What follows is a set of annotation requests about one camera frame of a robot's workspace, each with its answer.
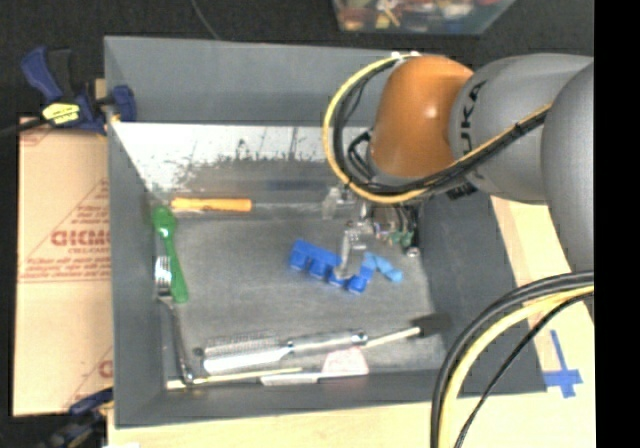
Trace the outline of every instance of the yellow clamp label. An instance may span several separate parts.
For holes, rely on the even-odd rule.
[[[42,111],[42,117],[60,125],[80,119],[80,106],[74,103],[52,103]]]

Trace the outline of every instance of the green handle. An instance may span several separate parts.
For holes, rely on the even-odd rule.
[[[176,219],[173,212],[164,205],[156,206],[151,212],[151,220],[160,238],[164,242],[164,248],[169,257],[171,267],[171,295],[177,303],[187,302],[189,292],[182,274],[180,260],[173,245],[173,233],[176,228]]]
[[[169,256],[171,266],[171,295],[176,303],[182,304],[189,300],[189,291],[184,280],[180,260],[173,245],[173,239],[164,238],[164,248],[167,251],[167,256]]]

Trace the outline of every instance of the orange handle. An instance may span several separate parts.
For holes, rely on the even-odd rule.
[[[199,198],[199,197],[174,197],[171,200],[171,208],[174,210],[195,211],[226,211],[226,212],[250,212],[253,202],[247,198]]]

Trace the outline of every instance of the blue object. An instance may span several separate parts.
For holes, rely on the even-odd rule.
[[[38,46],[23,57],[20,67],[27,82],[44,96],[42,113],[49,124],[57,128],[78,128],[105,135],[106,118],[98,106],[107,100],[95,101],[86,87],[80,91],[72,90],[69,77],[70,56],[68,50],[56,50],[48,54],[45,46]],[[49,65],[49,57],[52,59],[53,70]],[[56,75],[62,79],[62,83],[56,80]],[[114,87],[108,100],[116,104],[122,121],[135,121],[136,104],[129,87]],[[54,105],[56,103],[61,103],[62,109],[58,109],[60,105]]]
[[[567,362],[564,359],[564,354],[560,348],[560,340],[558,339],[558,333],[555,330],[551,330],[551,339],[553,345],[558,354],[558,360],[560,361],[560,370],[542,372],[544,382],[547,387],[559,386],[562,391],[563,398],[570,398],[576,396],[576,392],[573,388],[576,384],[582,384],[583,380],[578,370],[569,370]]]
[[[116,85],[111,91],[111,95],[120,112],[120,120],[124,122],[135,121],[138,112],[133,91],[126,85]]]
[[[392,263],[386,258],[383,258],[382,256],[379,256],[372,252],[366,252],[365,259],[367,258],[369,258],[369,260],[372,262],[370,266],[380,272],[390,281],[393,281],[394,283],[399,283],[400,281],[402,281],[402,270],[395,268]]]
[[[103,389],[92,395],[89,395],[79,402],[76,402],[69,408],[69,414],[71,416],[81,416],[92,410],[100,407],[101,405],[111,402],[113,400],[113,388]]]
[[[329,278],[327,279],[327,282],[329,284],[333,286],[338,286],[340,288],[345,286],[348,281],[349,281],[348,277],[338,277],[333,270],[329,272]]]
[[[373,256],[371,253],[365,253],[365,257],[360,264],[359,272],[347,282],[348,291],[353,293],[362,293],[367,288],[369,281],[371,281],[371,278],[376,271],[375,266],[368,266],[372,263],[371,256]]]
[[[42,93],[47,104],[62,98],[62,89],[56,83],[47,64],[45,46],[38,46],[25,55],[20,62],[20,67],[29,85]]]
[[[305,240],[296,240],[289,255],[289,266],[295,270],[308,271],[314,277],[324,279],[342,260],[337,254],[310,244]]]
[[[347,282],[347,290],[352,293],[362,293],[365,291],[368,284],[369,279],[355,275]]]
[[[394,268],[390,270],[389,272],[384,274],[384,276],[393,283],[399,283],[400,281],[402,281],[402,278],[404,277],[404,275],[402,274],[402,270],[398,268]]]

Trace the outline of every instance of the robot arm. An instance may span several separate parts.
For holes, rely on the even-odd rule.
[[[330,159],[345,184],[374,203],[472,185],[547,204],[573,269],[593,269],[593,59],[533,54],[474,73],[444,57],[412,54],[363,70],[358,80],[391,66],[361,158],[365,171],[351,172],[343,156]],[[341,100],[332,104],[339,153],[335,132],[344,118]]]

